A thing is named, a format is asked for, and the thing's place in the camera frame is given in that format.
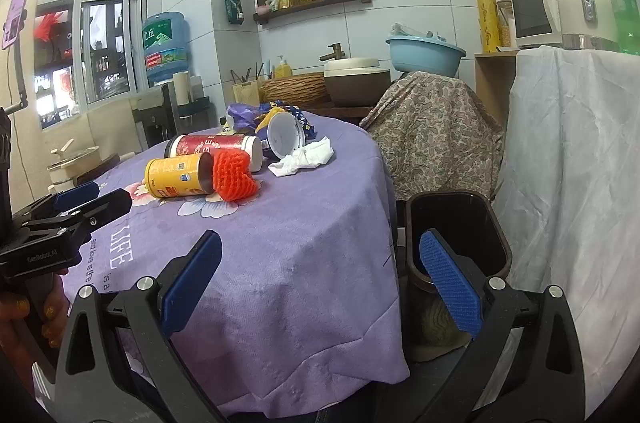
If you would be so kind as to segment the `yellow cylindrical can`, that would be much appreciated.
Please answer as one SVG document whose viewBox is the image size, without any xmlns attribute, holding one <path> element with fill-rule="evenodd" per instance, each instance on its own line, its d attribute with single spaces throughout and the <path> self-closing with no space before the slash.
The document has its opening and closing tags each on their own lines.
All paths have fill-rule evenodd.
<svg viewBox="0 0 640 423">
<path fill-rule="evenodd" d="M 154 198 L 209 195 L 214 191 L 213 166 L 209 153 L 153 158 L 146 164 L 144 183 Z"/>
</svg>

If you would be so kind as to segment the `red cylindrical canister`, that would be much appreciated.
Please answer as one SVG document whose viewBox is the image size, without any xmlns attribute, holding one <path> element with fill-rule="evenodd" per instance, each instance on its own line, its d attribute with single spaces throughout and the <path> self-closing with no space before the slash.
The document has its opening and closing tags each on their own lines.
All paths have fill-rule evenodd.
<svg viewBox="0 0 640 423">
<path fill-rule="evenodd" d="M 195 153 L 215 154 L 220 150 L 238 149 L 250 156 L 250 171 L 262 169 L 264 156 L 262 142 L 256 136 L 222 135 L 222 134 L 188 134 L 179 135 L 168 141 L 164 157 L 175 157 Z"/>
</svg>

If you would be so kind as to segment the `red knitted heart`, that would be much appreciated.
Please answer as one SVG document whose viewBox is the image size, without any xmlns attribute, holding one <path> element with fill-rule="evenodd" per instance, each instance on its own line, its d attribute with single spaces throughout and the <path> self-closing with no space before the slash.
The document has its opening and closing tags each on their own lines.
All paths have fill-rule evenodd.
<svg viewBox="0 0 640 423">
<path fill-rule="evenodd" d="M 213 187 L 226 202 L 250 198 L 258 183 L 250 172 L 250 156 L 240 149 L 222 149 L 214 154 Z"/>
</svg>

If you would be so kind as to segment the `purple plastic bag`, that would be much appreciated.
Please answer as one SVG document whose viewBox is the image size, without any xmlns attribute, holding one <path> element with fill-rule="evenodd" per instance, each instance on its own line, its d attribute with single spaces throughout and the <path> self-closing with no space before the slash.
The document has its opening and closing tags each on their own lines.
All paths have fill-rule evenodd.
<svg viewBox="0 0 640 423">
<path fill-rule="evenodd" d="M 255 132 L 271 111 L 272 105 L 262 103 L 250 105 L 246 103 L 231 103 L 228 105 L 226 117 L 228 124 L 236 132 Z"/>
</svg>

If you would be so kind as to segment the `blue yogurt cup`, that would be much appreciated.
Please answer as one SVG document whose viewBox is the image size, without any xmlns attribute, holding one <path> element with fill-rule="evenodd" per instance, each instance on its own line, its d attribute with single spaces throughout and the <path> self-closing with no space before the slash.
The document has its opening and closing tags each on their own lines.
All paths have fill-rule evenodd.
<svg viewBox="0 0 640 423">
<path fill-rule="evenodd" d="M 262 144 L 262 155 L 269 160 L 282 160 L 301 148 L 306 141 L 298 118 L 278 106 L 260 121 L 255 135 Z"/>
</svg>

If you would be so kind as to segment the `white tissue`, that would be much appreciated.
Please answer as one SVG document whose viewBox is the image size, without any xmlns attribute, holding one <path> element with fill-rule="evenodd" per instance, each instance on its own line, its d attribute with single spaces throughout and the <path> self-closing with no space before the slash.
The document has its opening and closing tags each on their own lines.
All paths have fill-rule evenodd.
<svg viewBox="0 0 640 423">
<path fill-rule="evenodd" d="M 331 140 L 323 137 L 319 141 L 305 144 L 291 154 L 268 166 L 269 172 L 276 177 L 293 176 L 300 170 L 315 169 L 326 165 L 334 155 Z"/>
</svg>

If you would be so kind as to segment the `blue snack bag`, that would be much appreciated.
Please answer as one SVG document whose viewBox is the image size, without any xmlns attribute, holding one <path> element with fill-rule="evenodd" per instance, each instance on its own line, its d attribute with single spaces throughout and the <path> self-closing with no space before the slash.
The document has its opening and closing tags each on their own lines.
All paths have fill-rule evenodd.
<svg viewBox="0 0 640 423">
<path fill-rule="evenodd" d="M 295 116 L 296 120 L 298 120 L 299 125 L 303 128 L 305 139 L 307 141 L 314 140 L 314 138 L 317 137 L 314 125 L 309 122 L 308 118 L 306 117 L 302 109 L 299 108 L 299 106 L 285 103 L 282 100 L 269 101 L 268 104 L 272 109 L 280 108 Z"/>
</svg>

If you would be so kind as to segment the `dark brown trash bin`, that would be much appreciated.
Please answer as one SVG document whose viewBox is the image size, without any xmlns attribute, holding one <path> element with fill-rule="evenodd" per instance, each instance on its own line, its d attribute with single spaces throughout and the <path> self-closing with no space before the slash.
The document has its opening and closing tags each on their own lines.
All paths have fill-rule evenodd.
<svg viewBox="0 0 640 423">
<path fill-rule="evenodd" d="M 405 206 L 406 307 L 404 339 L 413 361 L 427 362 L 469 343 L 458 330 L 421 263 L 423 232 L 435 229 L 459 255 L 474 261 L 485 276 L 509 274 L 512 252 L 491 205 L 471 191 L 425 192 Z"/>
</svg>

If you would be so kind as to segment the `window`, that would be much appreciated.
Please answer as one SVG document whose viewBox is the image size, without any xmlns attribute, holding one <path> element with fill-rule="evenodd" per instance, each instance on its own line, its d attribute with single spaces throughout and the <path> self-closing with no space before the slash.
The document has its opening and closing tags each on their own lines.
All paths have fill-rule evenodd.
<svg viewBox="0 0 640 423">
<path fill-rule="evenodd" d="M 146 0 L 38 0 L 34 91 L 48 128 L 149 88 L 143 63 Z"/>
</svg>

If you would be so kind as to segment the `blue water jug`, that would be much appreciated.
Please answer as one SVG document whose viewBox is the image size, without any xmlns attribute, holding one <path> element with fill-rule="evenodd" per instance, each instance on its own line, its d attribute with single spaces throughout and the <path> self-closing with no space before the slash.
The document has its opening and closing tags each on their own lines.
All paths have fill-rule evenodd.
<svg viewBox="0 0 640 423">
<path fill-rule="evenodd" d="M 149 86 L 172 79 L 190 68 L 189 25 L 178 11 L 150 16 L 142 28 L 142 44 Z"/>
</svg>

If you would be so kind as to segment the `floral cloth cover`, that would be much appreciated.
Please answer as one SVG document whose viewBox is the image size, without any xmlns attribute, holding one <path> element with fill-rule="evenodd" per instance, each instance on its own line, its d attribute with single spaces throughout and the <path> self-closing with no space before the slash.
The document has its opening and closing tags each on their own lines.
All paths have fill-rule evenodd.
<svg viewBox="0 0 640 423">
<path fill-rule="evenodd" d="M 398 201 L 454 190 L 495 196 L 504 130 L 462 80 L 402 76 L 360 127 L 378 144 Z"/>
</svg>

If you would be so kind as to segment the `yellow soap bottle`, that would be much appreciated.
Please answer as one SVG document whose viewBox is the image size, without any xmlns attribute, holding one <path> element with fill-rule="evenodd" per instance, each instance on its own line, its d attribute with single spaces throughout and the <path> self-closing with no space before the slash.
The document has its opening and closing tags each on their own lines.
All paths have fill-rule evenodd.
<svg viewBox="0 0 640 423">
<path fill-rule="evenodd" d="M 273 71 L 273 77 L 275 79 L 291 77 L 293 75 L 292 68 L 288 65 L 283 56 L 279 57 L 279 62 Z"/>
</svg>

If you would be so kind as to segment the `wooden cabinet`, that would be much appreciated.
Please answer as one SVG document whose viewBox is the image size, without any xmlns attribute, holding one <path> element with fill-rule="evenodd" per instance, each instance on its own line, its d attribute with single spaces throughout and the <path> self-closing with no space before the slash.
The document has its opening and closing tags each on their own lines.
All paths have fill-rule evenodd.
<svg viewBox="0 0 640 423">
<path fill-rule="evenodd" d="M 488 113 L 503 128 L 508 123 L 517 55 L 518 50 L 508 50 L 475 56 L 475 92 Z"/>
</svg>

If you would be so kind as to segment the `yellow roll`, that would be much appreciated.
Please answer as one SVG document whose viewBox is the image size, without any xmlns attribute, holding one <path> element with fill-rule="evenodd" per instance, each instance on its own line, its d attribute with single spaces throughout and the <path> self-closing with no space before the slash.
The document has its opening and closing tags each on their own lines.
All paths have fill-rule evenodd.
<svg viewBox="0 0 640 423">
<path fill-rule="evenodd" d="M 496 0 L 476 0 L 480 41 L 484 53 L 497 52 L 501 45 Z"/>
</svg>

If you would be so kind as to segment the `green wall pouch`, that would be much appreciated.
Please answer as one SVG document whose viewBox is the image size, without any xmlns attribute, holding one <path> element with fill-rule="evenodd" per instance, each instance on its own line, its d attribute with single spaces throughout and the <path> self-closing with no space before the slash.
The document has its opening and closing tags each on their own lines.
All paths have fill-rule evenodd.
<svg viewBox="0 0 640 423">
<path fill-rule="evenodd" d="M 227 19 L 231 25 L 244 23 L 244 11 L 240 0 L 224 0 L 224 10 L 226 10 Z"/>
</svg>

